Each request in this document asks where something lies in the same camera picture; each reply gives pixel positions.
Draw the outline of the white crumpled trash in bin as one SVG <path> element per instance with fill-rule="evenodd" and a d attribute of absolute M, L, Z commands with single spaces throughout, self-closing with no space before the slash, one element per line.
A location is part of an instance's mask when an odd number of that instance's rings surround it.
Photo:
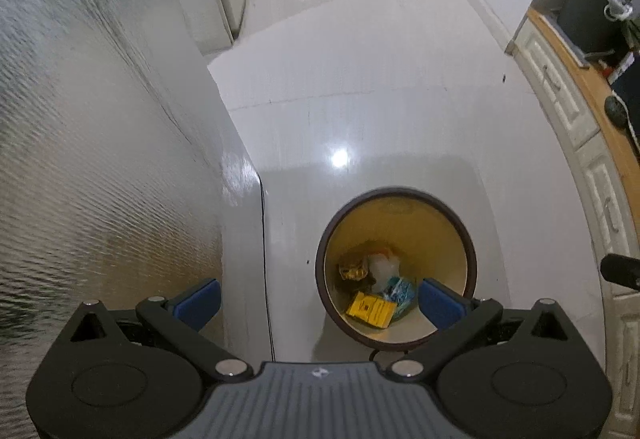
<path fill-rule="evenodd" d="M 367 261 L 370 277 L 374 281 L 372 285 L 373 293 L 383 292 L 388 281 L 392 277 L 398 277 L 399 275 L 400 260 L 396 255 L 369 255 Z"/>

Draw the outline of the yellow round trash bin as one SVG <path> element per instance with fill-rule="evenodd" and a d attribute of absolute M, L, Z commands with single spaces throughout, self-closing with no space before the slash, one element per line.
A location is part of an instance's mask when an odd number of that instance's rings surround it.
<path fill-rule="evenodd" d="M 436 327 L 423 317 L 418 301 L 387 329 L 375 329 L 346 315 L 358 292 L 374 281 L 345 282 L 337 266 L 349 257 L 396 255 L 398 277 L 416 286 L 431 277 L 464 298 L 475 291 L 477 260 L 468 230 L 444 202 L 408 188 L 376 189 L 350 201 L 322 234 L 314 275 L 326 314 L 354 341 L 374 350 L 408 351 L 428 340 Z"/>

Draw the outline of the yellow packet in bin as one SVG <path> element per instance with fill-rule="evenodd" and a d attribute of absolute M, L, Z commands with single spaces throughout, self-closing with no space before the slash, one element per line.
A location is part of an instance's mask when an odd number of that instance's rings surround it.
<path fill-rule="evenodd" d="M 346 315 L 375 329 L 387 329 L 394 318 L 396 308 L 397 303 L 384 297 L 358 292 Z"/>

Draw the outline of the gold snack wrapper in bin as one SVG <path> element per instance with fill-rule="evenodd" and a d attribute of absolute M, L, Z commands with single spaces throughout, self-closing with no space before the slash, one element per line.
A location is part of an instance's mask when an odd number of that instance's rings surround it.
<path fill-rule="evenodd" d="M 337 271 L 345 282 L 361 282 L 369 277 L 369 262 L 366 256 L 349 257 L 337 266 Z"/>

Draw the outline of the teal wrapper in bin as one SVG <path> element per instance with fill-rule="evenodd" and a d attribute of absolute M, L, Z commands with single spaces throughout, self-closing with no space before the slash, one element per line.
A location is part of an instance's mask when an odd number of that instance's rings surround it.
<path fill-rule="evenodd" d="M 416 285 L 406 277 L 391 277 L 382 291 L 382 297 L 395 305 L 392 320 L 399 320 L 414 305 Z"/>

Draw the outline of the silver foil table mat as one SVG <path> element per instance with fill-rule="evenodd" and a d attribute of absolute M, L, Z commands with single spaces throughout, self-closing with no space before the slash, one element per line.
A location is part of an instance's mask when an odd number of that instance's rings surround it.
<path fill-rule="evenodd" d="M 217 90 L 177 0 L 1 0 L 1 433 L 81 300 L 221 270 Z"/>

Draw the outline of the dark trash can with liner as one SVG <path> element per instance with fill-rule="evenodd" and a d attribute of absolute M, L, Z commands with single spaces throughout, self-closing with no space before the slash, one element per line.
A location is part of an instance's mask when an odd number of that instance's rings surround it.
<path fill-rule="evenodd" d="M 565 0 L 556 23 L 584 55 L 610 54 L 622 47 L 633 13 L 628 0 Z"/>

